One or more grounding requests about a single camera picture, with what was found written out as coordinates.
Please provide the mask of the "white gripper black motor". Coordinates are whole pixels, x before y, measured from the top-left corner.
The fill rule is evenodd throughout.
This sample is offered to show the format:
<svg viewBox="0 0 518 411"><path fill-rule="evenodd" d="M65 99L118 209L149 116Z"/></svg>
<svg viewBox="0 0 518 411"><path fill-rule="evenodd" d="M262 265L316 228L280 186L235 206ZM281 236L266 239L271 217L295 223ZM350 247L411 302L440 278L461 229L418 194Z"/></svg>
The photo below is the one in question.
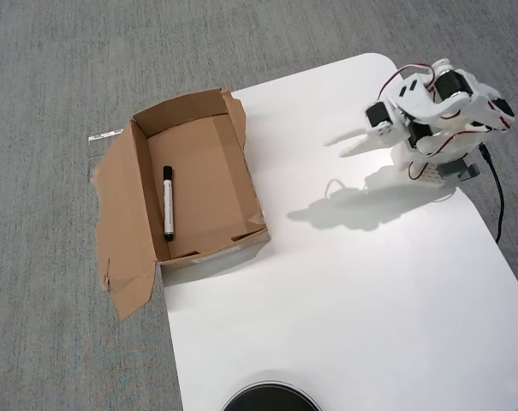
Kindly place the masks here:
<svg viewBox="0 0 518 411"><path fill-rule="evenodd" d="M409 136L406 118L390 101L378 100L365 110L366 128L357 128L331 136L324 146L361 137L361 140L339 152L340 158L349 158L366 152L390 147L391 142L406 140Z"/></svg>

